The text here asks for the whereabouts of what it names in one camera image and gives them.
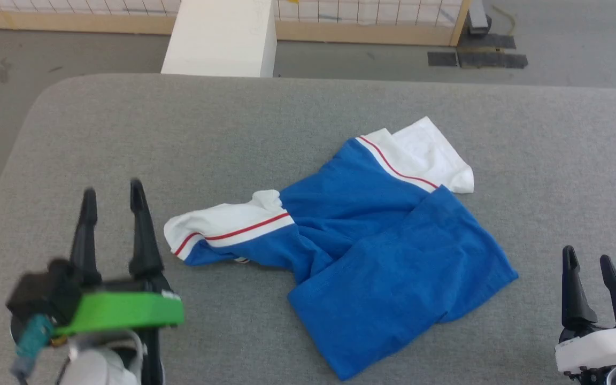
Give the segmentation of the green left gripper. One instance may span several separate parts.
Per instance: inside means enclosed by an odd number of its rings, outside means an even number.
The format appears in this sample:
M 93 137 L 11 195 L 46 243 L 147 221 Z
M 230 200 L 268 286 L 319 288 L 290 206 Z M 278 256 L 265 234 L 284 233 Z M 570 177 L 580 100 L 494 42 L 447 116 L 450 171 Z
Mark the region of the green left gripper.
M 142 182 L 130 180 L 130 211 L 134 215 L 134 255 L 128 270 L 135 279 L 162 273 L 163 261 L 157 245 L 151 211 Z M 70 253 L 70 263 L 78 282 L 93 287 L 102 282 L 96 268 L 95 226 L 96 192 L 83 192 Z M 179 326 L 184 322 L 183 302 L 170 292 L 94 292 L 83 295 L 70 324 L 56 327 L 53 336 Z

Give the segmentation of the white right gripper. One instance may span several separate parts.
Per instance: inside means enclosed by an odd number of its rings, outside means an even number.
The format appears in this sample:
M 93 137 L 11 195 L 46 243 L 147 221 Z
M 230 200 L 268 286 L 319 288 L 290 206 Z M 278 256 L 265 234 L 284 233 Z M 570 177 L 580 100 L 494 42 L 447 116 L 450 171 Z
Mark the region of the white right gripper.
M 614 328 L 599 330 L 555 346 L 557 369 L 580 385 L 616 385 L 616 268 L 610 256 L 599 259 L 602 279 L 609 291 Z M 574 247 L 563 248 L 561 324 L 565 332 L 592 332 L 597 314 L 589 306 Z

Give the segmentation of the blue and white jersey shirt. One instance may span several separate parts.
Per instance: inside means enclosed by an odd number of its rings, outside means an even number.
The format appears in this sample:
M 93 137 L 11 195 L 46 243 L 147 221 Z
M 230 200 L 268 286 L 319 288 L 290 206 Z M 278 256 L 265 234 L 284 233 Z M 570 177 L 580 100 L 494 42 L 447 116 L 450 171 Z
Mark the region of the blue and white jersey shirt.
M 518 278 L 457 199 L 471 166 L 429 117 L 350 138 L 317 173 L 244 204 L 164 224 L 188 266 L 224 260 L 288 269 L 288 300 L 335 375 L 349 380 Z

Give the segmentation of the grey fabric sofa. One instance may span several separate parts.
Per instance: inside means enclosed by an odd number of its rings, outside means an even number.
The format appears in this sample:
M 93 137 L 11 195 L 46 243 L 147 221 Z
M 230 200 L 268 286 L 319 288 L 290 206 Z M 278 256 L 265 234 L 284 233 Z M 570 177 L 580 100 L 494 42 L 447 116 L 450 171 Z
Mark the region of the grey fabric sofa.
M 458 321 L 340 382 L 289 305 L 291 273 L 190 268 L 165 222 L 246 202 L 316 172 L 349 138 L 428 116 L 474 171 L 460 195 L 519 278 Z M 616 89 L 440 82 L 79 76 L 39 95 L 0 178 L 0 385 L 14 343 L 5 302 L 25 271 L 70 251 L 96 189 L 96 261 L 127 275 L 143 185 L 185 324 L 161 334 L 167 385 L 572 385 L 558 373 L 561 251 L 571 244 L 599 322 L 614 325 L 599 257 L 616 266 Z

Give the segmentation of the white box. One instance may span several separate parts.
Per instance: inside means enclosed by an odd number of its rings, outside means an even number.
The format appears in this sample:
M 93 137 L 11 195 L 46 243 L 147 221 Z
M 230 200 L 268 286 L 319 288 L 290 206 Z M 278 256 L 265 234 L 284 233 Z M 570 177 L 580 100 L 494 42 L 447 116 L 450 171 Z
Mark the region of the white box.
M 272 0 L 182 0 L 161 73 L 271 78 L 276 47 Z

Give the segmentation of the long black floor mat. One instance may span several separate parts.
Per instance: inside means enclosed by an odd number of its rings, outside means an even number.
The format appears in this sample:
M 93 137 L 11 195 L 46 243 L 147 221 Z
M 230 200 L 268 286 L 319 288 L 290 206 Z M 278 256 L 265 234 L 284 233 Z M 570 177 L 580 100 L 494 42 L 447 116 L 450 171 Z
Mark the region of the long black floor mat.
M 462 68 L 509 68 L 524 69 L 528 59 L 521 54 L 503 52 L 459 52 L 459 65 Z
M 509 35 L 499 34 L 464 34 L 460 37 L 457 48 L 487 48 L 516 50 L 515 39 Z

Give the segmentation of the small black floor mat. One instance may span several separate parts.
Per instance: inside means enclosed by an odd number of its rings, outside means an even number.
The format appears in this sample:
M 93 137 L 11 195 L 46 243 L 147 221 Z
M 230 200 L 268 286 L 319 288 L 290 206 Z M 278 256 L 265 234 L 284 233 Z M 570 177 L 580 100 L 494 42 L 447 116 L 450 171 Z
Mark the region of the small black floor mat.
M 457 67 L 458 59 L 455 51 L 429 51 L 427 53 L 430 67 Z

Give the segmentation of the grey metal stand leg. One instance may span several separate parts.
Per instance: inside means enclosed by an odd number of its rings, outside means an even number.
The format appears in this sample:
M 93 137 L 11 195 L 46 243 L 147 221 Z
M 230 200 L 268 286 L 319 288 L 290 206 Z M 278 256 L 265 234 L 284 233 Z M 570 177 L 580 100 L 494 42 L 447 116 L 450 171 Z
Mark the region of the grey metal stand leg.
M 489 34 L 493 20 L 486 12 L 483 0 L 471 0 L 467 18 L 467 33 L 470 36 L 486 36 Z

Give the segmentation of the lemon print partition screen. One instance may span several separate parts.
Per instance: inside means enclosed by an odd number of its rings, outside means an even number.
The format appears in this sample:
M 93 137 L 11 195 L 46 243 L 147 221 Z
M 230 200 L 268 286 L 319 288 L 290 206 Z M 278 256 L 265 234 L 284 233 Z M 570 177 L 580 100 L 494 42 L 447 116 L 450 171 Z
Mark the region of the lemon print partition screen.
M 275 23 L 279 41 L 455 47 L 482 0 L 0 0 L 0 29 L 168 36 Z

